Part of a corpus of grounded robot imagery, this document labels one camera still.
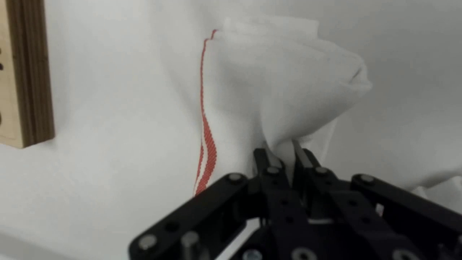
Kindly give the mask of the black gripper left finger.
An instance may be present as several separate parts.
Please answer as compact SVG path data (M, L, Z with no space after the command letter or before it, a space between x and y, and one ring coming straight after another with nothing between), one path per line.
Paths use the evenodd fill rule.
M255 174L232 171L193 196L128 245L128 260L214 260L245 229L257 228L234 260L294 260L309 247L309 226L283 163L267 148L253 151Z

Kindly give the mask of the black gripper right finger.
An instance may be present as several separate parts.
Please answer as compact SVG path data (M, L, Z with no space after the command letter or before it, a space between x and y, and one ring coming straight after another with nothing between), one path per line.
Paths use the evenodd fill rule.
M312 222L341 229L351 260L462 260L462 215L367 173L349 180L294 145L293 187Z

